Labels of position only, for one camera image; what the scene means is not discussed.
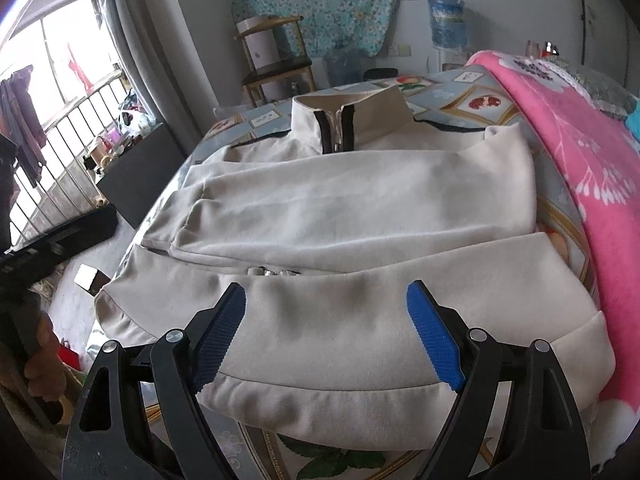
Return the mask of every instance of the floor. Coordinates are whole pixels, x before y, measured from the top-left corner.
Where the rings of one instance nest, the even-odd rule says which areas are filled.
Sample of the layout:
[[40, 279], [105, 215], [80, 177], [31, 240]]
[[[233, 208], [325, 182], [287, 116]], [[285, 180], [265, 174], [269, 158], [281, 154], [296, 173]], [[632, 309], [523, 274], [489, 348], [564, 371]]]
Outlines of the floor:
[[81, 264], [113, 276], [135, 233], [121, 217], [120, 226], [111, 240], [71, 260], [47, 309], [56, 335], [69, 341], [71, 349], [80, 356], [83, 372], [91, 366], [84, 348], [95, 321], [94, 298], [74, 283], [74, 277]]

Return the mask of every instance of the person's finger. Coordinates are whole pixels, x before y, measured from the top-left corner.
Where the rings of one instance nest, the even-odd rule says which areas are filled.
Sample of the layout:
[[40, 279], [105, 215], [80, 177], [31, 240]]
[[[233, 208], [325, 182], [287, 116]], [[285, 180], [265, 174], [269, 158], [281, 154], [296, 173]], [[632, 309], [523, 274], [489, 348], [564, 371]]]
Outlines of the person's finger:
[[36, 339], [38, 340], [39, 345], [43, 347], [46, 346], [52, 335], [54, 336], [53, 323], [51, 322], [49, 314], [43, 312], [36, 332]]
[[58, 400], [66, 388], [66, 377], [62, 373], [43, 375], [29, 381], [28, 392], [31, 397], [44, 400]]
[[35, 379], [41, 375], [58, 373], [64, 370], [64, 365], [60, 357], [58, 357], [57, 350], [57, 344], [52, 346], [50, 343], [45, 348], [38, 350], [24, 365], [24, 376], [27, 379]]

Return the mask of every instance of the stand-up collar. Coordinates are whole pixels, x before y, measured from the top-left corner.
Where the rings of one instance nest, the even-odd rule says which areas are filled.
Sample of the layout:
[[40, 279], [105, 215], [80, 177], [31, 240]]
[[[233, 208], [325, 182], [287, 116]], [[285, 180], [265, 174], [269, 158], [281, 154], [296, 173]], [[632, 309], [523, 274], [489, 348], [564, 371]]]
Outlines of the stand-up collar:
[[348, 152], [413, 120], [397, 86], [357, 94], [304, 95], [293, 99], [289, 135], [320, 153]]

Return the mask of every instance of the chair seat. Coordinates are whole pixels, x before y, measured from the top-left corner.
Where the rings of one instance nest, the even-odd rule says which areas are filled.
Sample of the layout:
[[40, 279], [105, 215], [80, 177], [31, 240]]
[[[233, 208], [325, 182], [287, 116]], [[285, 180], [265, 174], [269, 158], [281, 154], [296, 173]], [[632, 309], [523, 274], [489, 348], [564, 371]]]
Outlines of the chair seat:
[[262, 81], [263, 79], [286, 74], [287, 72], [306, 68], [307, 66], [311, 66], [311, 60], [307, 56], [298, 56], [292, 57], [290, 59], [284, 59], [283, 61], [265, 65], [261, 68], [253, 70], [252, 72], [249, 72], [249, 75], [242, 79], [241, 84], [243, 86], [251, 85], [252, 83]]

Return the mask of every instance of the wall outlet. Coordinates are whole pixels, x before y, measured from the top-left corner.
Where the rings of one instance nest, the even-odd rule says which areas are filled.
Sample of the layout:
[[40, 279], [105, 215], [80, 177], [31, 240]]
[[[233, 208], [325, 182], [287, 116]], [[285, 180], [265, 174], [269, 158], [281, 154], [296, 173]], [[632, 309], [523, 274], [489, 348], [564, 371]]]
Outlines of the wall outlet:
[[409, 56], [411, 56], [411, 45], [399, 44], [398, 45], [398, 56], [400, 56], [400, 57], [409, 57]]

